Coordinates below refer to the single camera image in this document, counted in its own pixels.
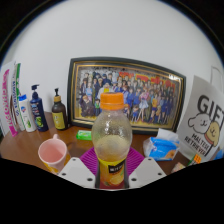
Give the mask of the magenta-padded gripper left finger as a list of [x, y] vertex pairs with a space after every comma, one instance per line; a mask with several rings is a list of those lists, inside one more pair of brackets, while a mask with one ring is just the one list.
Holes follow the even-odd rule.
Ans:
[[59, 177], [84, 188], [95, 188], [98, 160], [93, 148], [80, 158], [72, 157], [59, 173]]

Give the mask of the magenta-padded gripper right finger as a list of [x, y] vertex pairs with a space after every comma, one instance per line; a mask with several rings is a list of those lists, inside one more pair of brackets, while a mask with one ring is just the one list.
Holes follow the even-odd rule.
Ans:
[[151, 157], [129, 150], [125, 165], [125, 188], [139, 188], [165, 177], [165, 172]]

